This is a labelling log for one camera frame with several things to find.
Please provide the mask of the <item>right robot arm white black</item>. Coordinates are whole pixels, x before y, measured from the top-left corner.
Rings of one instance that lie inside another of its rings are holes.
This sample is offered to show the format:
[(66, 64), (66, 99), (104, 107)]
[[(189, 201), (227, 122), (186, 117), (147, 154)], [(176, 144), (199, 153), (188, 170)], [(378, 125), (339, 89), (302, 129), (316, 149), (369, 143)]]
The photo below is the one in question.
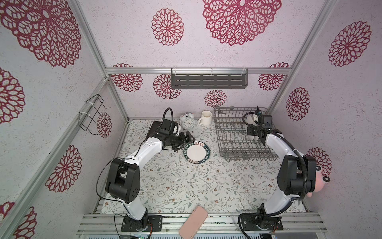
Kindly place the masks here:
[(277, 175), (278, 188), (260, 208), (266, 216), (276, 216), (315, 190), (316, 160), (298, 151), (278, 129), (272, 128), (270, 115), (256, 116), (254, 112), (243, 115), (247, 134), (257, 136), (282, 160)]

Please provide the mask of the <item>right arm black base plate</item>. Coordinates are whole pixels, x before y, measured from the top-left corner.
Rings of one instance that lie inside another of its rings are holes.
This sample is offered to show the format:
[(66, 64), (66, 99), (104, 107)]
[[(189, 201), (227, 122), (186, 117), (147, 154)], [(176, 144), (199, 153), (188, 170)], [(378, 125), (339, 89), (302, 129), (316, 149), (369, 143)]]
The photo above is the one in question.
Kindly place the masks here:
[(238, 216), (238, 224), (246, 231), (282, 231), (281, 213), (259, 214), (242, 213)]

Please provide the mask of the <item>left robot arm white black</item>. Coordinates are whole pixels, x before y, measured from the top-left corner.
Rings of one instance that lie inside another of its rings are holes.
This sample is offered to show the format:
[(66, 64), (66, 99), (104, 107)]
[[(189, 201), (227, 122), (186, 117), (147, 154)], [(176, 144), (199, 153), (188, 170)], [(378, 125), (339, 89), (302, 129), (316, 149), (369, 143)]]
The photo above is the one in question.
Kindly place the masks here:
[(143, 141), (139, 149), (128, 158), (115, 158), (111, 161), (105, 191), (122, 203), (127, 210), (128, 222), (137, 230), (147, 228), (148, 209), (142, 204), (140, 192), (140, 169), (156, 154), (167, 147), (173, 151), (184, 148), (195, 141), (189, 131), (179, 134), (152, 133)]

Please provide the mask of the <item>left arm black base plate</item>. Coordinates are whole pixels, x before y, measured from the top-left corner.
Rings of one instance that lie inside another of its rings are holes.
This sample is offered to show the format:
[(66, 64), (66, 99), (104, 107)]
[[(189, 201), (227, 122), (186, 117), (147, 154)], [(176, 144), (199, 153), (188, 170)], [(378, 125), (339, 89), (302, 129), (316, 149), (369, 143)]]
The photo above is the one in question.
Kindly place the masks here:
[(122, 232), (160, 232), (162, 230), (163, 216), (145, 215), (140, 221), (134, 220), (127, 214), (124, 215), (121, 231)]

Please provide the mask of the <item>white round plate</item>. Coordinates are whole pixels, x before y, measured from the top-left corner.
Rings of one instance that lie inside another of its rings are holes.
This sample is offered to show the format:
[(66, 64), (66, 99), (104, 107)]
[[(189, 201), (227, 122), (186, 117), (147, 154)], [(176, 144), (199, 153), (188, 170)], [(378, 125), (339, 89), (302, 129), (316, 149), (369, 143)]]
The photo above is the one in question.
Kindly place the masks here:
[(201, 141), (189, 142), (183, 150), (185, 159), (192, 164), (202, 164), (210, 159), (210, 148)]
[(259, 137), (257, 136), (256, 129), (253, 128), (253, 126), (258, 125), (258, 115), (247, 115), (245, 117), (245, 122), (248, 124), (246, 138), (251, 141), (257, 141)]

